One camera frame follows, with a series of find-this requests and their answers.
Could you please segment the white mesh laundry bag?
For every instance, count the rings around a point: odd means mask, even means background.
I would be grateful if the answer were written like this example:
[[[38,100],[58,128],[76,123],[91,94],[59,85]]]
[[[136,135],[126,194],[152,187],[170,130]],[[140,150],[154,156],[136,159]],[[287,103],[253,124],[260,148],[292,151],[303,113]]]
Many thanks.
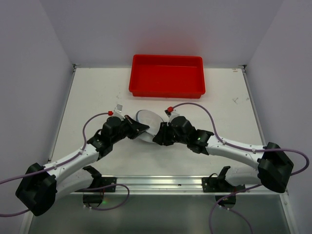
[[[164,121],[161,116],[149,110],[139,110],[136,113],[135,120],[141,124],[149,126],[149,129],[142,133],[138,138],[148,143],[154,143],[153,138],[157,135],[160,129],[160,124]]]

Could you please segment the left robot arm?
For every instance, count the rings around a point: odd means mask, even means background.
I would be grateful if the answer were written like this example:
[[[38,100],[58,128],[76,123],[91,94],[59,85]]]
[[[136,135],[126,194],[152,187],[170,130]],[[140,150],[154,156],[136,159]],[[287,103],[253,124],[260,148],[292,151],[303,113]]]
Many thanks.
[[[56,201],[57,187],[69,176],[108,155],[113,145],[124,138],[135,139],[149,126],[125,115],[110,116],[101,129],[90,138],[84,138],[81,148],[64,158],[45,164],[34,163],[22,177],[16,197],[35,216],[47,212]]]

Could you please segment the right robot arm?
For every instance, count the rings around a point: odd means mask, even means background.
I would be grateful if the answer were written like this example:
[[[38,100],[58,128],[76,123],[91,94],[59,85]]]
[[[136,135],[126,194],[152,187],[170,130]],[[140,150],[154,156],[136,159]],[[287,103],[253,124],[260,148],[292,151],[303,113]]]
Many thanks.
[[[275,143],[247,145],[218,139],[212,132],[196,129],[183,116],[162,122],[153,142],[163,146],[181,143],[197,154],[221,156],[242,163],[242,167],[223,169],[221,178],[233,187],[261,184],[273,192],[284,193],[293,170],[293,162]]]

